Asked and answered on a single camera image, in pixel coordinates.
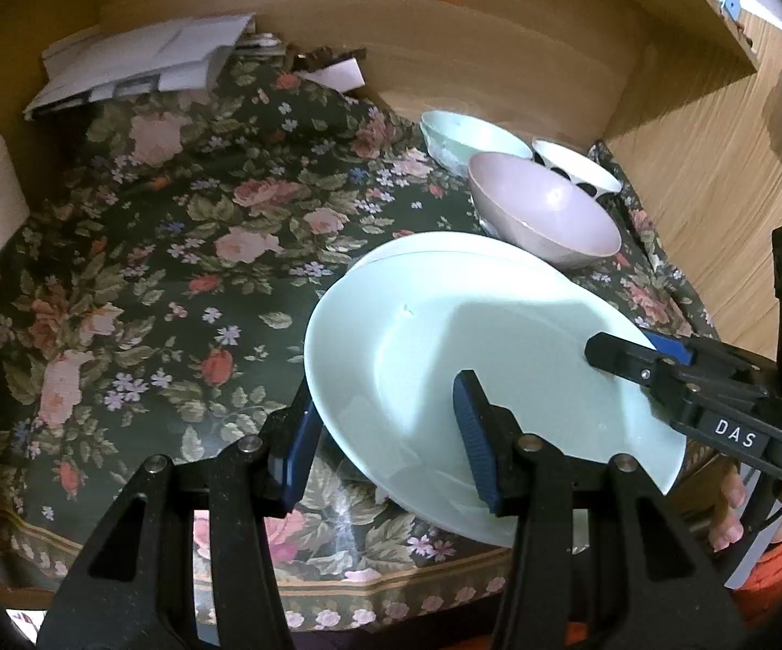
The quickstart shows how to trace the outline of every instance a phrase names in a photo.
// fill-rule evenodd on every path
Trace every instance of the white plate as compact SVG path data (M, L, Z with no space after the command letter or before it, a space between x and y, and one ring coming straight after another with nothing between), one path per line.
M360 266L310 317L304 367L330 434L394 501L459 535L510 547L514 518L479 500L453 415L452 383L474 369L490 401L566 454L629 452L662 491L685 438L635 383L583 356L606 331L650 346L606 302L524 263L457 252Z
M373 251L366 253L357 262L349 267L349 271L359 269L368 263L378 262L390 256L401 254L415 254L423 251L455 251L465 254L478 254L480 256L493 256L497 259L505 259L510 262L518 262L531 266L534 270L544 271L547 274L565 277L543 262L537 256L528 251L515 247L513 244L502 240L492 239L482 235L473 235L467 232L418 232L414 235L406 235L399 239L380 244Z

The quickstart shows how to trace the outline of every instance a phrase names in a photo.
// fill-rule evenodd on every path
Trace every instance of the stack of papers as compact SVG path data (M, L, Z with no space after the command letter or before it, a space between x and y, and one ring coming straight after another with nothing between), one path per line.
M234 47L235 54L247 59L272 59L284 56L285 42L277 34L245 34Z
M79 31L43 53L50 83L24 109L43 112L153 90L209 90L255 15L182 18L102 37Z

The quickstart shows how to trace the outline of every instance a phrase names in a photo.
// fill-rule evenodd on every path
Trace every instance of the floral tablecloth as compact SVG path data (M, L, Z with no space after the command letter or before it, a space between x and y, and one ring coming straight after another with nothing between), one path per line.
M68 192L0 253L0 580L57 588L149 454L212 457L284 406L323 291L392 237L479 231L417 125L234 58L211 95L95 107ZM622 170L620 253L570 274L641 327L713 335ZM691 469L704 456L689 453ZM268 520L290 627L377 627L496 594L507 550L383 497L323 438ZM197 514L199 621L214 621Z

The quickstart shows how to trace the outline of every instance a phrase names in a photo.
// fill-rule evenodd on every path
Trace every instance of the light green bowl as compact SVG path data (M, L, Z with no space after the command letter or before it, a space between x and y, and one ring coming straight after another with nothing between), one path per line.
M479 151L498 151L532 159L532 149L511 132L476 116L445 110L421 115L427 153L446 171L466 178L469 159Z

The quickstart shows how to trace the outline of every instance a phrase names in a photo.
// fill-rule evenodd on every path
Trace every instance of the pink bowl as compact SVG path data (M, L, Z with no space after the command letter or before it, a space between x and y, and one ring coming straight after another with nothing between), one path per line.
M544 166L494 151L469 161L472 201L499 236L553 264L576 269L613 256L622 237L606 210Z

